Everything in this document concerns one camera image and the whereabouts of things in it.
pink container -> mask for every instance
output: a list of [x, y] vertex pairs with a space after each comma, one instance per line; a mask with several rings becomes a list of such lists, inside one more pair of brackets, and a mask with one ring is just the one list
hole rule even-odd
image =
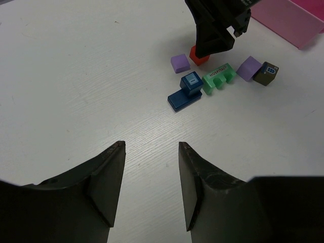
[[324, 33], [324, 0], [261, 0], [252, 17], [301, 49]]

white table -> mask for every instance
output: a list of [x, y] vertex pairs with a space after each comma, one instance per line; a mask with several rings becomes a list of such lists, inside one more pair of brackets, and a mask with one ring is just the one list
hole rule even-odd
[[234, 49], [192, 71], [249, 55], [280, 67], [264, 87], [232, 85], [175, 113], [170, 58], [195, 42], [182, 0], [14, 0], [0, 6], [0, 178], [39, 183], [125, 140], [110, 243], [188, 243], [178, 142], [226, 172], [324, 174], [324, 38], [299, 51], [251, 20]]

dark blue block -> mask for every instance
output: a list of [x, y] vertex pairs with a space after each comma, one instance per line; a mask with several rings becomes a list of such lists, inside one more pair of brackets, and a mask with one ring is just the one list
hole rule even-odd
[[186, 96], [183, 90], [179, 90], [168, 97], [168, 102], [174, 109], [174, 111], [179, 111], [182, 108], [192, 104], [196, 100], [199, 100], [202, 93], [199, 91], [191, 97]]
[[187, 96], [199, 93], [204, 83], [196, 72], [192, 72], [181, 78], [180, 87]]

